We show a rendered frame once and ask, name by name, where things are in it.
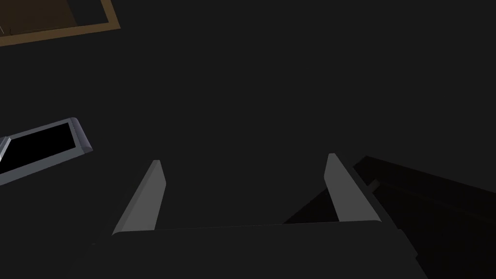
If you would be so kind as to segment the grey framed window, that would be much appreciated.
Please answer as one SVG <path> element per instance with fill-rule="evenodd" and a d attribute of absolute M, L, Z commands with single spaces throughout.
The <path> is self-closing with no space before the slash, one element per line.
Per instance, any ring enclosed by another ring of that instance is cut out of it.
<path fill-rule="evenodd" d="M 92 151 L 75 117 L 1 137 L 0 186 Z"/>

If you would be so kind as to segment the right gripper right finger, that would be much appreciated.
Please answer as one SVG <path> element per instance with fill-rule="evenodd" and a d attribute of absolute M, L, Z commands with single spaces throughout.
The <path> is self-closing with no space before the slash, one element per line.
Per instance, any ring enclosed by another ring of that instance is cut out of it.
<path fill-rule="evenodd" d="M 324 181 L 340 222 L 379 221 L 397 229 L 392 218 L 357 172 L 337 153 L 327 156 Z"/>

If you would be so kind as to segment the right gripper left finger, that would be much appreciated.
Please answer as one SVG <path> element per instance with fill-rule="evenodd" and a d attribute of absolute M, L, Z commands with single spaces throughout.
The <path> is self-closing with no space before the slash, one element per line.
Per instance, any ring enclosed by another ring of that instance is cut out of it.
<path fill-rule="evenodd" d="M 137 190 L 125 208 L 112 234 L 153 231 L 156 226 L 166 179 L 160 160 L 150 164 Z"/>

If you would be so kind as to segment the brown framed picture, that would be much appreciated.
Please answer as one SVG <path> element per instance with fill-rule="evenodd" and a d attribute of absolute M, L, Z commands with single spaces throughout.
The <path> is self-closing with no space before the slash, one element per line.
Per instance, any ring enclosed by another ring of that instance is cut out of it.
<path fill-rule="evenodd" d="M 0 47 L 119 28 L 111 0 L 0 0 Z"/>

